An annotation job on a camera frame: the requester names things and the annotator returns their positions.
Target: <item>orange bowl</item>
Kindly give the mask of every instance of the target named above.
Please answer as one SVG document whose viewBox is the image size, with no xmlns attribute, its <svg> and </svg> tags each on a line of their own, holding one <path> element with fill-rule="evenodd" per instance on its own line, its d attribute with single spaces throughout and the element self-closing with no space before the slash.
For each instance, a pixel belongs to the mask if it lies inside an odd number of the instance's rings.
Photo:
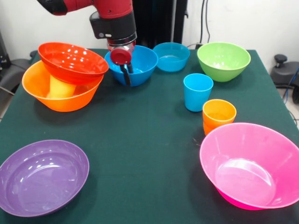
<svg viewBox="0 0 299 224">
<path fill-rule="evenodd" d="M 71 112 L 86 106 L 93 98 L 104 76 L 97 78 L 95 82 L 85 85 L 77 85 L 74 95 L 69 98 L 48 98 L 50 92 L 50 72 L 44 63 L 39 61 L 33 64 L 24 74 L 23 88 L 31 96 L 35 97 L 48 108 L 58 112 Z"/>
<path fill-rule="evenodd" d="M 73 44 L 44 43 L 39 46 L 38 53 L 52 76 L 70 84 L 95 82 L 109 69 L 100 55 Z"/>
</svg>

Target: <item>white wall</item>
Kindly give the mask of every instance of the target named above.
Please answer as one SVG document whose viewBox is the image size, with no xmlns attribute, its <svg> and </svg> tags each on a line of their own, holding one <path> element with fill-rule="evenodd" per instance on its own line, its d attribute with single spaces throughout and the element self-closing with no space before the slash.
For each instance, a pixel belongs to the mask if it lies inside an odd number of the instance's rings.
<svg viewBox="0 0 299 224">
<path fill-rule="evenodd" d="M 183 44 L 200 39 L 200 6 L 200 0 L 189 0 Z M 211 41 L 256 49 L 268 70 L 277 53 L 299 60 L 298 8 L 297 0 L 209 0 Z M 0 30 L 11 59 L 28 58 L 30 51 L 50 41 L 105 48 L 106 41 L 94 37 L 89 22 L 94 11 L 88 7 L 58 17 L 37 0 L 0 0 Z"/>
<path fill-rule="evenodd" d="M 37 0 L 0 0 L 0 30 L 11 59 L 29 58 L 44 42 L 69 42 L 86 48 L 106 48 L 94 37 L 89 22 L 94 7 L 54 16 Z"/>
<path fill-rule="evenodd" d="M 200 40 L 201 4 L 201 0 L 188 2 L 189 19 L 185 20 L 183 44 Z M 268 71 L 275 64 L 273 57 L 277 53 L 299 61 L 298 9 L 298 0 L 209 0 L 210 41 L 256 49 Z"/>
</svg>

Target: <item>purple bowl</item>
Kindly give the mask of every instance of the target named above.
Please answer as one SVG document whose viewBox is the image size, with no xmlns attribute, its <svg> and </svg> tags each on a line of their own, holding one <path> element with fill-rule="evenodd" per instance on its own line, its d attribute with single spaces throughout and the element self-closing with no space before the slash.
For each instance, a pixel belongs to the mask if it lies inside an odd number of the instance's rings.
<svg viewBox="0 0 299 224">
<path fill-rule="evenodd" d="M 88 158 L 78 146 L 62 140 L 32 143 L 1 165 L 0 207 L 20 217 L 52 213 L 77 195 L 88 172 Z"/>
</svg>

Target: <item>bowl rim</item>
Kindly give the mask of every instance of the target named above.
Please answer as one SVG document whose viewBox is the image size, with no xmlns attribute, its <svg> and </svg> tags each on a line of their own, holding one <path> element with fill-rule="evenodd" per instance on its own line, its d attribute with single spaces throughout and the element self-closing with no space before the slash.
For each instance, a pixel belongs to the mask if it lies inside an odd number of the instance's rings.
<svg viewBox="0 0 299 224">
<path fill-rule="evenodd" d="M 210 178 L 210 176 L 207 174 L 207 171 L 205 169 L 205 167 L 203 166 L 203 160 L 202 160 L 202 148 L 203 148 L 203 145 L 204 143 L 207 141 L 208 139 L 208 136 L 211 134 L 211 133 L 214 133 L 216 132 L 217 130 L 220 130 L 222 128 L 226 128 L 227 126 L 239 126 L 239 125 L 251 125 L 251 126 L 258 126 L 258 127 L 261 127 L 263 129 L 267 129 L 271 132 L 274 132 L 274 133 L 277 133 L 278 135 L 280 135 L 284 140 L 288 141 L 291 145 L 293 145 L 295 148 L 298 149 L 298 152 L 299 152 L 299 148 L 298 146 L 293 143 L 290 139 L 288 139 L 287 137 L 285 137 L 283 134 L 279 133 L 278 131 L 275 131 L 269 127 L 265 127 L 263 125 L 258 125 L 258 124 L 254 124 L 254 123 L 247 123 L 247 122 L 237 122 L 237 123 L 231 123 L 231 124 L 226 124 L 226 125 L 222 125 L 214 130 L 212 130 L 202 141 L 201 145 L 200 145 L 200 148 L 199 148 L 199 161 L 200 161 L 200 164 L 201 164 L 201 167 L 206 175 L 206 177 L 210 180 L 210 182 L 217 188 L 219 189 L 221 192 L 223 192 L 225 195 L 227 195 L 228 197 L 240 202 L 240 203 L 243 203 L 245 205 L 249 205 L 251 207 L 255 207 L 255 208 L 259 208 L 259 209 L 279 209 L 279 208 L 284 208 L 284 207 L 287 207 L 287 206 L 290 206 L 292 204 L 295 204 L 296 202 L 299 201 L 299 196 L 297 197 L 297 199 L 293 200 L 292 202 L 288 203 L 288 204 L 284 204 L 284 205 L 280 205 L 280 206 L 259 206 L 259 205 L 254 205 L 254 204 L 251 204 L 251 203 L 247 203 L 247 202 L 243 202 L 242 200 L 238 199 L 238 198 L 235 198 L 233 196 L 231 196 L 230 194 L 226 193 L 224 190 L 222 190 L 221 188 L 219 188 L 217 186 L 217 184 Z"/>
<path fill-rule="evenodd" d="M 24 88 L 24 90 L 31 96 L 33 96 L 34 98 L 38 98 L 38 99 L 44 99 L 44 100 L 67 100 L 67 99 L 72 99 L 72 98 L 77 98 L 77 97 L 80 97 L 82 95 L 85 95 L 86 93 L 88 92 L 91 92 L 92 90 L 94 90 L 95 88 L 97 88 L 99 86 L 99 84 L 103 81 L 103 78 L 104 78 L 104 75 L 100 76 L 99 77 L 99 81 L 97 82 L 97 84 L 92 87 L 91 89 L 89 89 L 88 91 L 86 92 L 83 92 L 81 94 L 78 94 L 78 95 L 75 95 L 75 96 L 72 96 L 72 97 L 67 97 L 67 98 L 47 98 L 47 97 L 40 97 L 40 96 L 37 96 L 35 94 L 32 94 L 31 92 L 28 91 L 28 89 L 25 87 L 25 84 L 24 84 L 24 80 L 25 80 L 25 77 L 26 77 L 26 74 L 29 72 L 30 69 L 32 69 L 34 66 L 38 66 L 39 64 L 43 64 L 43 61 L 40 60 L 36 63 L 34 63 L 33 65 L 31 65 L 24 73 L 23 77 L 22 77 L 22 86 Z"/>
<path fill-rule="evenodd" d="M 28 145 L 25 145 L 25 146 L 23 146 L 22 148 L 20 148 L 20 149 L 18 149 L 17 151 L 15 151 L 14 153 L 12 153 L 9 157 L 7 157 L 7 158 L 4 160 L 4 162 L 1 164 L 0 169 L 2 168 L 2 166 L 3 166 L 3 165 L 4 165 L 4 164 L 5 164 L 5 163 L 12 157 L 12 156 L 14 156 L 15 154 L 17 154 L 19 151 L 24 150 L 25 148 L 27 148 L 27 147 L 29 147 L 29 146 L 31 146 L 31 145 L 33 145 L 33 144 L 38 144 L 38 143 L 46 142 L 46 141 L 59 141 L 59 142 L 64 142 L 64 143 L 67 143 L 67 144 L 69 144 L 69 145 L 73 145 L 74 147 L 78 148 L 79 151 L 82 152 L 82 155 L 84 156 L 84 158 L 85 158 L 86 161 L 87 161 L 87 173 L 86 173 L 86 176 L 84 177 L 84 179 L 83 179 L 83 181 L 82 181 L 82 186 L 80 186 L 80 187 L 78 188 L 78 190 L 73 194 L 73 196 L 72 196 L 70 199 L 68 199 L 67 201 L 65 201 L 63 204 L 61 204 L 61 205 L 57 206 L 56 208 L 53 208 L 53 209 L 51 209 L 51 210 L 49 210 L 49 211 L 47 211 L 47 212 L 41 212 L 40 214 L 37 214 L 37 215 L 27 215 L 27 216 L 26 216 L 26 215 L 19 215 L 19 214 L 16 214 L 16 213 L 14 213 L 14 212 L 11 212 L 11 211 L 8 211 L 8 210 L 6 210 L 6 209 L 3 209 L 2 206 L 1 206 L 1 204 L 0 204 L 0 207 L 1 207 L 5 212 L 7 212 L 8 214 L 11 214 L 11 215 L 14 215 L 14 216 L 18 216 L 18 217 L 40 217 L 40 216 L 44 216 L 44 215 L 50 214 L 50 213 L 52 213 L 52 212 L 55 212 L 55 211 L 59 210 L 60 208 L 64 207 L 65 205 L 67 205 L 71 200 L 73 200 L 73 199 L 78 195 L 78 193 L 79 193 L 79 192 L 81 191 L 81 189 L 84 187 L 84 185 L 85 185 L 85 183 L 86 183 L 86 180 L 87 180 L 87 178 L 88 178 L 88 175 L 89 175 L 89 171 L 90 171 L 90 164 L 89 164 L 88 157 L 87 157 L 86 153 L 83 151 L 83 149 L 81 149 L 79 146 L 77 146 L 77 145 L 75 145 L 74 143 L 71 143 L 71 142 L 69 142 L 69 141 L 65 141 L 65 140 L 60 140 L 60 139 L 47 139 L 47 140 L 41 140 L 41 141 L 37 141 L 37 142 L 32 142 L 32 143 L 30 143 L 30 144 L 28 144 Z"/>
<path fill-rule="evenodd" d="M 234 109 L 234 111 L 235 111 L 235 112 L 234 112 L 234 116 L 231 117 L 230 119 L 227 119 L 227 120 L 219 120 L 219 119 L 215 119 L 215 118 L 210 117 L 210 116 L 206 113 L 206 111 L 204 110 L 204 108 L 205 108 L 205 105 L 208 104 L 208 103 L 211 102 L 211 101 L 221 101 L 221 102 L 228 103 L 230 106 L 233 107 L 233 109 Z M 229 102 L 229 101 L 227 101 L 227 100 L 224 100 L 224 99 L 211 99 L 211 100 L 208 100 L 208 101 L 205 102 L 204 105 L 202 106 L 202 112 L 203 112 L 209 119 L 214 120 L 214 121 L 221 121 L 221 122 L 226 122 L 226 121 L 233 120 L 233 119 L 235 119 L 236 116 L 237 116 L 237 109 L 236 109 L 236 107 L 235 107 L 231 102 Z"/>
<path fill-rule="evenodd" d="M 181 43 L 176 43 L 176 42 L 164 42 L 164 43 L 160 43 L 158 45 L 156 45 L 154 48 L 153 48 L 153 51 L 155 51 L 155 49 L 158 47 L 158 46 L 162 46 L 162 45 L 169 45 L 169 44 L 172 44 L 172 45 L 179 45 L 179 46 L 182 46 L 184 47 L 186 50 L 188 50 L 188 57 L 184 58 L 184 59 L 180 59 L 179 61 L 176 61 L 176 62 L 166 62 L 166 63 L 178 63 L 178 62 L 182 62 L 182 61 L 185 61 L 185 60 L 188 60 L 189 57 L 190 57 L 190 49 L 187 48 L 185 45 L 181 44 Z"/>
<path fill-rule="evenodd" d="M 150 69 L 148 69 L 148 70 L 145 70 L 145 71 L 142 71 L 142 73 L 135 73 L 135 74 L 134 74 L 134 73 L 128 73 L 130 76 L 140 75 L 140 74 L 143 74 L 143 73 L 145 73 L 145 72 L 148 72 L 148 71 L 150 71 L 150 70 L 152 70 L 152 69 L 155 69 L 156 66 L 157 66 L 157 64 L 158 64 L 158 62 L 159 62 L 159 57 L 158 57 L 158 55 L 156 54 L 156 52 L 154 52 L 154 50 L 152 50 L 152 49 L 150 49 L 150 48 L 147 48 L 147 47 L 145 47 L 145 46 L 141 46 L 141 45 L 135 45 L 135 48 L 136 48 L 136 47 L 137 47 L 137 48 L 146 48 L 146 49 L 152 51 L 152 52 L 155 54 L 157 61 L 156 61 L 155 65 L 154 65 L 152 68 L 150 68 Z M 105 54 L 104 59 L 105 59 L 106 62 L 107 62 L 106 57 L 107 57 L 108 55 L 110 55 L 110 54 L 111 54 L 110 51 L 108 51 L 108 52 Z M 111 71 L 113 71 L 113 72 L 117 72 L 117 73 L 121 73 L 121 74 L 123 74 L 122 71 L 115 71 L 115 70 L 113 70 L 110 66 L 109 66 L 109 69 L 110 69 Z"/>
<path fill-rule="evenodd" d="M 51 62 L 50 60 L 48 60 L 47 58 L 45 58 L 45 57 L 43 56 L 43 54 L 41 54 L 41 52 L 40 52 L 41 47 L 42 47 L 42 46 L 45 46 L 45 45 L 47 45 L 47 44 L 61 44 L 61 45 L 68 45 L 68 46 L 74 46 L 74 47 L 81 48 L 81 49 L 84 49 L 84 50 L 86 50 L 86 51 L 89 51 L 89 52 L 91 52 L 93 55 L 96 55 L 96 56 L 101 57 L 101 58 L 105 61 L 105 63 L 107 64 L 107 69 L 106 69 L 105 71 L 102 71 L 102 72 L 98 73 L 98 74 L 105 74 L 105 73 L 109 70 L 109 64 L 108 64 L 108 62 L 107 62 L 101 55 L 95 53 L 94 51 L 92 51 L 92 50 L 90 50 L 90 49 L 87 49 L 87 48 L 84 48 L 84 47 L 80 47 L 80 46 L 78 46 L 78 45 L 76 45 L 76 44 L 65 43 L 65 42 L 46 42 L 46 43 L 42 43 L 41 45 L 39 45 L 38 50 L 37 50 L 38 55 L 41 57 L 42 61 L 45 60 L 45 61 L 46 61 L 49 65 L 51 65 L 51 66 L 54 65 L 54 66 L 59 67 L 59 66 L 56 65 L 55 63 L 53 63 L 53 62 Z M 80 72 L 80 71 L 76 71 L 76 70 L 71 70 L 71 69 L 68 69 L 68 68 L 65 68 L 65 67 L 61 67 L 61 68 L 64 69 L 64 70 L 66 70 L 66 71 L 68 71 L 68 72 L 75 72 L 75 73 L 78 73 L 78 74 L 81 74 L 81 75 L 85 75 L 85 74 L 93 74 L 93 73 L 86 73 L 86 72 Z"/>
<path fill-rule="evenodd" d="M 206 46 L 208 46 L 208 45 L 213 45 L 213 44 L 226 44 L 226 45 L 233 45 L 233 46 L 236 46 L 236 47 L 242 49 L 244 52 L 246 52 L 247 56 L 249 57 L 249 60 L 248 60 L 248 62 L 247 62 L 244 66 L 240 66 L 239 68 L 236 68 L 236 69 L 219 69 L 219 68 L 210 66 L 210 65 L 208 65 L 207 63 L 205 63 L 204 61 L 201 60 L 199 54 L 200 54 L 200 51 L 201 51 L 202 48 L 204 48 L 204 47 L 206 47 Z M 212 69 L 219 70 L 219 71 L 222 71 L 222 70 L 224 70 L 224 71 L 236 71 L 236 70 L 244 69 L 244 68 L 246 68 L 246 67 L 250 64 L 250 62 L 251 62 L 251 55 L 250 55 L 250 53 L 249 53 L 245 48 L 242 48 L 242 47 L 239 46 L 239 45 L 236 45 L 236 44 L 234 44 L 234 43 L 229 43 L 229 42 L 210 42 L 210 43 L 204 44 L 204 45 L 202 45 L 202 46 L 197 50 L 197 57 L 198 57 L 199 61 L 202 62 L 203 64 L 205 64 L 206 66 L 208 66 L 208 67 L 210 67 L 210 68 L 212 68 Z"/>
</svg>

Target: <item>plastic bowl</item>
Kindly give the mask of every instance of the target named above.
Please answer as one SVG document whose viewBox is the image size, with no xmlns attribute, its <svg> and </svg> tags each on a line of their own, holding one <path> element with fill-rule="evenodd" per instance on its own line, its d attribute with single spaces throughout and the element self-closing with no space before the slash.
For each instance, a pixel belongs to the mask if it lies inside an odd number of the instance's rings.
<svg viewBox="0 0 299 224">
<path fill-rule="evenodd" d="M 251 61 L 247 50 L 224 42 L 201 46 L 197 57 L 205 74 L 218 82 L 227 82 L 237 77 Z"/>
<path fill-rule="evenodd" d="M 219 193 L 239 208 L 276 209 L 299 200 L 299 148 L 272 129 L 220 126 L 203 140 L 199 158 Z"/>
<path fill-rule="evenodd" d="M 20 217 L 53 213 L 78 194 L 88 173 L 88 158 L 78 146 L 62 140 L 32 143 L 1 165 L 0 207 Z"/>
<path fill-rule="evenodd" d="M 121 68 L 111 61 L 110 52 L 106 54 L 105 60 L 109 64 L 113 77 L 122 85 L 127 85 Z M 138 86 L 145 83 L 153 74 L 158 63 L 158 56 L 153 50 L 136 45 L 132 53 L 131 63 L 134 72 L 132 74 L 129 73 L 131 86 Z"/>
<path fill-rule="evenodd" d="M 95 82 L 109 69 L 100 55 L 68 43 L 44 43 L 38 53 L 52 76 L 70 84 Z"/>
<path fill-rule="evenodd" d="M 93 98 L 103 76 L 97 81 L 76 86 L 74 96 L 69 98 L 50 99 L 50 73 L 44 63 L 39 61 L 33 64 L 22 78 L 23 88 L 47 107 L 58 112 L 70 112 L 86 106 Z"/>
<path fill-rule="evenodd" d="M 190 57 L 190 50 L 179 43 L 161 43 L 154 48 L 159 57 L 158 68 L 175 72 L 182 70 Z"/>
</svg>

